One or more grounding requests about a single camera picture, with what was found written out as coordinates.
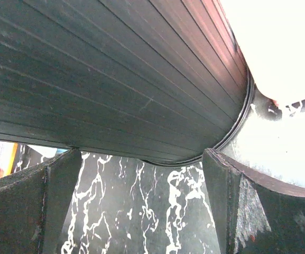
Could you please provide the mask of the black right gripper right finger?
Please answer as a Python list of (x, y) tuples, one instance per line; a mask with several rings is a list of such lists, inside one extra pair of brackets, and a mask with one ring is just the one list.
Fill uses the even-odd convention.
[(202, 166), (221, 253), (305, 253), (305, 188), (215, 149)]

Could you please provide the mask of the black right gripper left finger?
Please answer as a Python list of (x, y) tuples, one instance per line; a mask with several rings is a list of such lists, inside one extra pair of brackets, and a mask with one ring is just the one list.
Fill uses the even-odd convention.
[(81, 164), (73, 149), (0, 178), (0, 253), (55, 253)]

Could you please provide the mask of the large black ribbed bin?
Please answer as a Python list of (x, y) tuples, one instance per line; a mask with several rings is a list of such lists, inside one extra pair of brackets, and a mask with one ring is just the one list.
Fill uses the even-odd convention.
[(0, 1), (0, 140), (186, 165), (253, 95), (219, 1)]

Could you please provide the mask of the pink perforated basket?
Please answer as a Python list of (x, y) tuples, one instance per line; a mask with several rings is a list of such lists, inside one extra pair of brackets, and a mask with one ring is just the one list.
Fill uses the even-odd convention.
[(222, 1), (259, 91), (280, 104), (305, 99), (305, 1)]

